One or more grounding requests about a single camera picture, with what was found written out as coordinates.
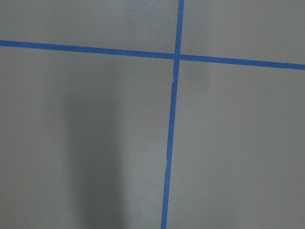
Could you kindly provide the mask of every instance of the vertical tape strip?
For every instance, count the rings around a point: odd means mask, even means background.
[[[181,52],[181,40],[182,40],[183,10],[184,10],[184,0],[179,0],[176,44],[175,44],[175,59],[173,62],[173,83],[172,83],[172,95],[171,95],[171,107],[170,107],[170,121],[168,128],[168,137],[167,137],[167,152],[166,152],[167,161],[166,161],[166,170],[164,177],[161,229],[166,229],[167,227],[167,213],[168,213],[172,156],[173,156],[173,136],[174,136],[174,127],[175,127],[175,113],[176,113],[179,64],[180,64],[179,55]]]

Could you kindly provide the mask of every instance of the blue tape line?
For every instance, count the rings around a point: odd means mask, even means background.
[[[172,95],[171,95],[171,106],[170,106],[170,121],[168,127],[168,137],[167,137],[167,151],[166,151],[167,160],[166,160],[166,169],[164,176],[161,229],[166,229],[167,227],[168,203],[169,203],[169,194],[170,194],[170,181],[171,181],[172,156],[173,156],[173,137],[174,137],[174,128],[175,128],[176,101],[177,101],[179,64],[180,64],[179,58],[180,58],[181,41],[182,41],[183,11],[184,11],[184,0],[179,0],[176,43],[175,43],[175,59],[173,62],[173,83],[172,83]]]
[[[181,54],[180,55],[180,60],[305,70],[305,64],[269,62],[269,61],[254,61],[254,60],[243,60],[243,59],[211,57],[211,56],[194,56],[194,55],[183,55],[183,54]]]
[[[0,40],[0,46],[6,47],[19,47],[30,49],[46,49],[57,51],[69,51],[69,52],[87,52],[97,54],[110,54],[120,56],[135,56],[135,57],[148,57],[158,59],[174,59],[174,54],[162,53],[162,52],[143,52],[143,51],[131,51],[121,49],[105,49],[105,48],[93,48],[84,46],[72,46],[62,44],[44,44],[44,43],[32,43],[32,42],[13,42]]]
[[[169,60],[179,59],[181,61],[226,63],[226,64],[237,64],[237,65],[246,65],[246,66],[305,70],[305,64],[299,64],[299,63],[255,61],[255,60],[245,60],[245,59],[196,56],[196,55],[173,54],[173,53],[163,53],[163,52],[144,52],[144,51],[105,49],[105,48],[94,48],[94,47],[84,47],[84,46],[71,46],[71,45],[61,45],[61,44],[14,42],[14,41],[4,41],[4,40],[0,40],[0,46],[68,51],[68,52],[86,52],[86,53],[109,54],[109,55],[119,55],[119,56],[135,56],[135,57],[147,57],[147,58],[169,59]],[[180,48],[181,48],[180,46],[177,46],[175,47],[175,50],[180,51]]]

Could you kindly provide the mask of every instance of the gray wall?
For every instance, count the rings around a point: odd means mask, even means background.
[[[0,40],[174,52],[177,0],[1,1]],[[182,53],[303,63],[305,5],[186,0]],[[173,62],[0,47],[0,228],[160,228]],[[305,226],[305,73],[180,63],[168,228]]]

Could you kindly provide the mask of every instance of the wall surface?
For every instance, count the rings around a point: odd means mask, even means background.
[[[1,1],[0,40],[175,53],[177,14]],[[305,64],[304,21],[297,0],[186,0],[181,54]],[[1,45],[0,228],[160,228],[172,82],[172,57]],[[305,227],[304,88],[304,70],[180,61],[168,229]]]

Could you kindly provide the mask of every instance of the blue painter's tape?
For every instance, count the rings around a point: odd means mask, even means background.
[[[254,60],[232,59],[232,58],[211,57],[211,56],[193,56],[193,55],[183,55],[183,54],[181,54],[180,55],[180,60],[305,70],[305,64],[269,62],[269,61],[254,61]]]
[[[93,47],[85,47],[85,46],[44,44],[44,43],[32,43],[32,42],[13,42],[13,41],[2,41],[2,40],[0,40],[0,46],[69,51],[69,52],[110,54],[110,55],[119,55],[119,56],[148,57],[148,58],[170,59],[170,60],[174,59],[175,57],[174,54],[162,53],[162,52],[143,52],[143,51],[131,51],[131,50],[121,50],[121,49],[105,49],[105,48],[93,48]]]
[[[175,46],[175,51],[177,51],[176,54],[163,53],[163,52],[144,52],[144,51],[120,50],[120,49],[105,49],[105,48],[94,48],[94,47],[72,46],[72,45],[61,45],[61,44],[14,42],[14,41],[3,41],[3,40],[0,40],[0,46],[68,51],[68,52],[86,52],[86,53],[109,54],[109,55],[119,55],[119,56],[135,56],[135,57],[147,57],[147,58],[169,59],[169,60],[179,59],[182,61],[226,63],[226,64],[237,64],[237,65],[247,65],[247,66],[269,67],[269,68],[305,70],[305,64],[299,64],[299,63],[255,61],[255,60],[244,60],[244,59],[234,59],[234,58],[179,54],[181,50],[181,36],[178,36],[177,41],[178,42],[176,42],[176,46]]]
[[[172,95],[171,95],[171,107],[170,107],[170,121],[168,128],[168,137],[167,137],[167,152],[166,152],[167,161],[166,161],[166,169],[164,176],[161,229],[166,229],[167,227],[168,203],[169,203],[169,194],[170,194],[170,181],[171,181],[172,156],[173,156],[173,137],[174,137],[174,128],[175,128],[176,101],[177,101],[179,64],[180,64],[179,57],[181,52],[181,41],[182,41],[183,12],[184,12],[184,0],[179,0],[176,43],[175,43],[175,59],[173,62],[173,83],[172,83]]]

